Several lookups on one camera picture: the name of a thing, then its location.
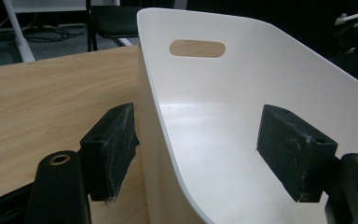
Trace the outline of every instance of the black foam block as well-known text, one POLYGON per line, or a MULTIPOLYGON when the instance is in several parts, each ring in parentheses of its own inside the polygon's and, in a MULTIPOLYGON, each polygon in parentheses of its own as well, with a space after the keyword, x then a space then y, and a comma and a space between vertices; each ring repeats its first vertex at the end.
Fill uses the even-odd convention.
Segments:
POLYGON ((319 202, 322 167, 337 150, 333 139, 286 109, 264 105, 257 150, 293 200, 319 202))

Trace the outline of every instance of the chair leg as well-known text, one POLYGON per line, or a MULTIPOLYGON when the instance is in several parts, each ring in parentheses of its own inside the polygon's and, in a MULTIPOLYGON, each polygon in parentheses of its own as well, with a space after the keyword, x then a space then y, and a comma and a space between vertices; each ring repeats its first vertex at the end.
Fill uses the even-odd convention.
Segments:
POLYGON ((92 37, 92 33, 91 33, 90 24, 87 23, 87 51, 88 52, 91 51, 91 37, 92 37))
POLYGON ((92 50, 98 50, 97 46, 97 34, 95 32, 92 33, 92 50))

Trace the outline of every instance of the white furniture leg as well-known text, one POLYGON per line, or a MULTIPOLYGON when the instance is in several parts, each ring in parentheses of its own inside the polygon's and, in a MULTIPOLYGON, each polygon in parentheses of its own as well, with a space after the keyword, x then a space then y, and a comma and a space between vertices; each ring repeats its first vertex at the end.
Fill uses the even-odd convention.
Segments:
POLYGON ((17 21, 16 13, 14 12, 13 6, 11 5, 10 0, 3 0, 5 8, 7 10, 7 15, 10 19, 11 25, 13 26, 14 33, 16 35, 17 48, 19 49, 20 56, 23 62, 33 62, 34 55, 31 52, 30 47, 28 46, 27 40, 24 38, 21 32, 19 22, 17 21))

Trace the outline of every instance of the handle cutout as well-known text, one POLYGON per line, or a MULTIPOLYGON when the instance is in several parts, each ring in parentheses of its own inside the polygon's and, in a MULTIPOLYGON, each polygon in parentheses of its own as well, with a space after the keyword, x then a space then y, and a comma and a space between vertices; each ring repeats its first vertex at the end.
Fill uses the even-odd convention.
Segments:
POLYGON ((171 43, 170 53, 178 57, 220 58, 226 46, 220 42, 178 39, 171 43))

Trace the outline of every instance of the black cable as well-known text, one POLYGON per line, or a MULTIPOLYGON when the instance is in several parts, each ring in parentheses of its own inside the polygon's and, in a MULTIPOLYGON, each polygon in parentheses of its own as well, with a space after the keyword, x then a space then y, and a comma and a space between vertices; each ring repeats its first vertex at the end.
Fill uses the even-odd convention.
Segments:
MULTIPOLYGON (((87 28, 79 33, 70 33, 63 28, 28 28, 22 31, 23 36, 30 42, 35 43, 51 43, 64 41, 69 38, 84 35, 87 28), (43 34, 55 34, 56 36, 43 36, 43 34)), ((12 40, 15 37, 13 31, 0 31, 0 42, 12 40)))

